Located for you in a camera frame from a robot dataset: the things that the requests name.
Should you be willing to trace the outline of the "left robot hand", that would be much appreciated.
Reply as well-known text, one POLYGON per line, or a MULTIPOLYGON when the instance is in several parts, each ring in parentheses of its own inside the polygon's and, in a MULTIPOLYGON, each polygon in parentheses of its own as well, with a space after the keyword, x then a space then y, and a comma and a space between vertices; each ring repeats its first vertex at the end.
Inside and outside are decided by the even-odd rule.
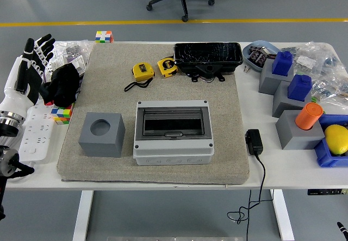
POLYGON ((23 53, 16 58, 5 84, 1 110, 27 116, 28 109, 38 101, 45 68, 53 57, 54 43, 55 39, 51 34, 37 40, 27 40, 23 53))

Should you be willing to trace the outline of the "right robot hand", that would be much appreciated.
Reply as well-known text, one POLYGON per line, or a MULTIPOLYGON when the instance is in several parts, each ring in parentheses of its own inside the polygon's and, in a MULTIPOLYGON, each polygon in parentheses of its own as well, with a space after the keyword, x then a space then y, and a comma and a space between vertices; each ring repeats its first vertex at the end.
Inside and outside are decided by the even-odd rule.
POLYGON ((348 241, 348 230, 346 229, 346 227, 339 221, 337 222, 337 226, 345 237, 345 240, 348 241))

